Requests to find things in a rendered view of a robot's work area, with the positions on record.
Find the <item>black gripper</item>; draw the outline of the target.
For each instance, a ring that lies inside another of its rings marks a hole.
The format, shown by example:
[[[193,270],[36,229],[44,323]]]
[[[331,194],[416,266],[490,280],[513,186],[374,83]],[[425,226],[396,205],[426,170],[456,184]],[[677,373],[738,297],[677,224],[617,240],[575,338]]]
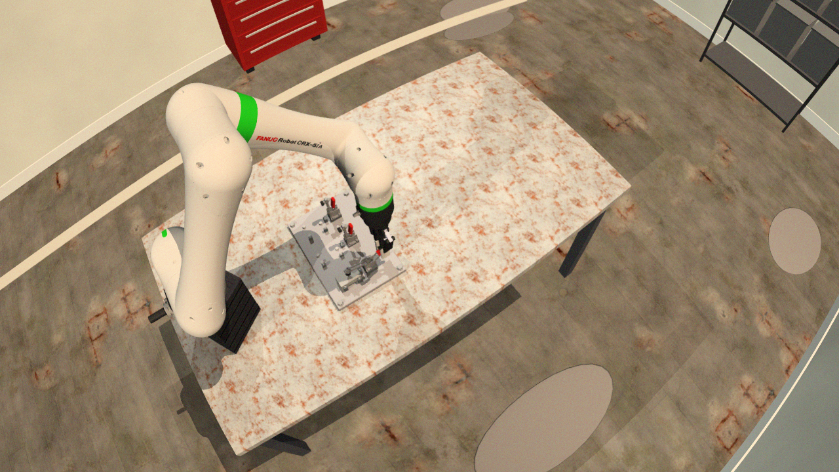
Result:
[[[389,234],[389,223],[391,221],[391,217],[383,223],[378,224],[371,224],[363,220],[366,226],[369,227],[370,233],[374,234],[376,250],[380,250],[382,259],[385,259],[390,255],[390,250],[393,248],[393,241],[395,241],[395,236]]]

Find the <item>toggle clamp with red handle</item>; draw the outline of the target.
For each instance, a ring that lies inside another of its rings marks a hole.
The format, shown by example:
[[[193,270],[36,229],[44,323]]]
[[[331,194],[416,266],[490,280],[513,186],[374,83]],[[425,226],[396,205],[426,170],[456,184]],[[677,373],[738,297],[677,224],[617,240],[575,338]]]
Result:
[[[348,226],[348,233],[347,233],[347,226]],[[355,234],[355,232],[353,230],[353,224],[351,224],[351,223],[345,224],[345,225],[342,224],[341,227],[338,227],[338,232],[341,233],[342,231],[344,232],[343,239],[345,240],[345,242],[347,243],[347,245],[349,247],[351,247],[354,244],[357,244],[359,242],[359,237],[357,237],[357,234]]]

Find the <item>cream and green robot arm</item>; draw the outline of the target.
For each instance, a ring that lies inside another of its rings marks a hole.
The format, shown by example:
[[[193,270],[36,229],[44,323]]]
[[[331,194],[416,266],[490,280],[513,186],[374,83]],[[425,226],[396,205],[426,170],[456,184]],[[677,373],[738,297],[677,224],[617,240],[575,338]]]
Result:
[[[195,337],[221,329],[227,315],[227,252],[252,172],[250,149],[331,159],[354,193],[353,217],[378,224],[395,211],[395,168],[353,121],[307,115],[234,90],[191,83],[172,95],[166,125],[185,167],[185,227],[166,228],[151,246],[166,296],[164,307],[149,315],[151,325],[174,314]]]

